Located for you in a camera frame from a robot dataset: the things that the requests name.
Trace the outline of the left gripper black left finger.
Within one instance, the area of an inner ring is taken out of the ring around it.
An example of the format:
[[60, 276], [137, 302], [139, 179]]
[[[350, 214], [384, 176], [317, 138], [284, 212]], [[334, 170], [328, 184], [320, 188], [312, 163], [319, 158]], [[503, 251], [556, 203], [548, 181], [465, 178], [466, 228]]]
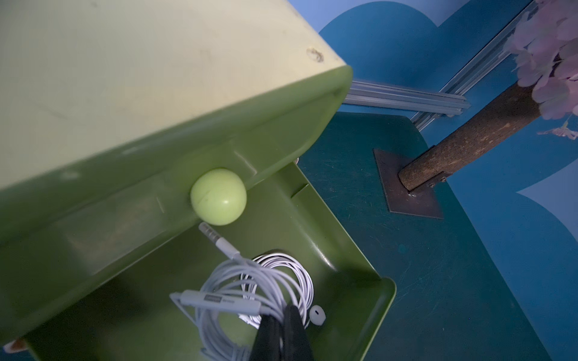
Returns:
[[250, 361], [281, 360], [281, 323], [273, 316], [263, 315], [251, 348]]

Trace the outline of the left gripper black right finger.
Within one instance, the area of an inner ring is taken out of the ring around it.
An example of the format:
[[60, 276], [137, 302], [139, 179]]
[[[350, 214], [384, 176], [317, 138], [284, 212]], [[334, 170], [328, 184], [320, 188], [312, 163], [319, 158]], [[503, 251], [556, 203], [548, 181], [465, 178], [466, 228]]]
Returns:
[[288, 305], [284, 310], [283, 346], [284, 361], [313, 361], [313, 352], [307, 338], [298, 307]]

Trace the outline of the white earphones coil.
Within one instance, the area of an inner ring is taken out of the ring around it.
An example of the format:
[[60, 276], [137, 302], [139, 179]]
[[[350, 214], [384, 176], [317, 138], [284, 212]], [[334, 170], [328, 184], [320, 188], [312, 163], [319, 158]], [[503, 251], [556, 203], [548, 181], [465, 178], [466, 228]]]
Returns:
[[307, 311], [305, 328], [310, 325], [323, 326], [325, 324], [327, 320], [325, 310], [320, 305], [313, 304], [315, 286], [312, 277], [297, 259], [288, 254], [273, 252], [256, 256], [252, 261], [266, 269], [280, 269], [285, 273], [292, 273], [298, 284], [298, 289], [294, 291], [294, 294], [297, 300], [304, 304]]
[[215, 268], [200, 290], [171, 293], [169, 298], [198, 329], [202, 354], [210, 360], [249, 360], [251, 348], [236, 344], [224, 332], [222, 313], [267, 317], [283, 322], [289, 305], [301, 307], [303, 292], [289, 275], [265, 268], [243, 257], [209, 224], [199, 230], [227, 257]]

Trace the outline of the green drawer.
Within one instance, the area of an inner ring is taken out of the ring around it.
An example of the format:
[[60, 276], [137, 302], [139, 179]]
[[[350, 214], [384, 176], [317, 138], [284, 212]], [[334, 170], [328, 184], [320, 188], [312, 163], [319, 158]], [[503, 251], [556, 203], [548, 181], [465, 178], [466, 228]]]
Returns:
[[[317, 360], [364, 358], [395, 283], [371, 266], [295, 164], [250, 189], [243, 215], [219, 233], [244, 257], [283, 252], [310, 273], [327, 316], [307, 329]], [[192, 227], [30, 332], [30, 350], [38, 360], [201, 360], [198, 330], [169, 296], [199, 289], [224, 260]]]
[[1, 341], [33, 331], [197, 224], [194, 182], [247, 189], [307, 152], [342, 104], [350, 66], [180, 123], [1, 192]]

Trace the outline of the green three-drawer cabinet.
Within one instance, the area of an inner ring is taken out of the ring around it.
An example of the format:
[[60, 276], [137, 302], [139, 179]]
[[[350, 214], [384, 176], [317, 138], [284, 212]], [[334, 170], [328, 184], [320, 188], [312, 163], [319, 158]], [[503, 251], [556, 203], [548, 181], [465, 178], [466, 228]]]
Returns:
[[286, 1], [3, 1], [1, 192], [341, 66]]

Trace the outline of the pink blossom artificial tree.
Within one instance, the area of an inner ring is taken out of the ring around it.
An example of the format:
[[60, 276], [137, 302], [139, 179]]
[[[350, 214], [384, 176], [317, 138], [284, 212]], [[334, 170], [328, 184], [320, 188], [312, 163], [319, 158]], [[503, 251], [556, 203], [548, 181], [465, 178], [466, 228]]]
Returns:
[[539, 117], [577, 113], [577, 3], [537, 1], [504, 44], [517, 81], [416, 159], [374, 150], [388, 210], [440, 219], [434, 188]]

